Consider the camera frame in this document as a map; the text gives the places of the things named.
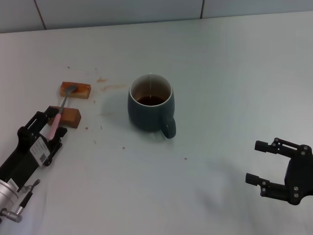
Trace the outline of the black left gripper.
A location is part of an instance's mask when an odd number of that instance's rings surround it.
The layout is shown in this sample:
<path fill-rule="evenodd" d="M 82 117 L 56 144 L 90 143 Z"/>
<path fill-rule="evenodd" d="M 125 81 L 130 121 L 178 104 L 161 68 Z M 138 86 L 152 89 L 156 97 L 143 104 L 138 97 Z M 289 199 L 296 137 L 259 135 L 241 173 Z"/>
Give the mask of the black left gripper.
<path fill-rule="evenodd" d="M 0 180 L 20 192 L 25 183 L 41 166 L 49 166 L 62 147 L 61 138 L 67 133 L 58 127 L 52 140 L 47 140 L 42 129 L 55 118 L 59 109 L 49 106 L 44 112 L 37 111 L 30 121 L 18 132 L 18 144 L 13 153 L 0 166 Z"/>

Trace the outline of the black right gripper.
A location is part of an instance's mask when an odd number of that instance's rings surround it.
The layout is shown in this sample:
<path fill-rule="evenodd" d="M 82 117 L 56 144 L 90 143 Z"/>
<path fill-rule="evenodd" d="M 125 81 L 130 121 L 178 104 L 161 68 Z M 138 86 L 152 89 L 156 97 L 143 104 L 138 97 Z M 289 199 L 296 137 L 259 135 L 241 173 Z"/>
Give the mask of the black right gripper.
<path fill-rule="evenodd" d="M 245 182 L 259 186 L 262 197 L 299 205 L 304 197 L 313 195 L 313 152 L 311 147 L 275 138 L 271 144 L 256 141 L 254 149 L 290 158 L 285 175 L 285 185 L 270 182 L 250 173 L 246 174 Z"/>

